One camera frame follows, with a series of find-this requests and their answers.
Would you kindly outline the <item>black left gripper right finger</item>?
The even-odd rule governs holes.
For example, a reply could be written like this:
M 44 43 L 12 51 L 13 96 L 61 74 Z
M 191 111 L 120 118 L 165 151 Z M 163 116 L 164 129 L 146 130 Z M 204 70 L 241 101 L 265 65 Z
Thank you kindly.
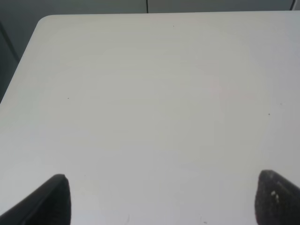
M 259 225 L 298 225 L 300 188 L 273 170 L 262 170 L 255 195 Z

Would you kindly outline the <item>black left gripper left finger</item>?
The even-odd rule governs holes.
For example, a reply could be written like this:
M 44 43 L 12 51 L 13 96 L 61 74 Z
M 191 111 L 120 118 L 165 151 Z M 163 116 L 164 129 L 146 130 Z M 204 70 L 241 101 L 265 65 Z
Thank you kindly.
M 69 225 L 71 194 L 68 179 L 56 174 L 0 216 L 2 225 Z

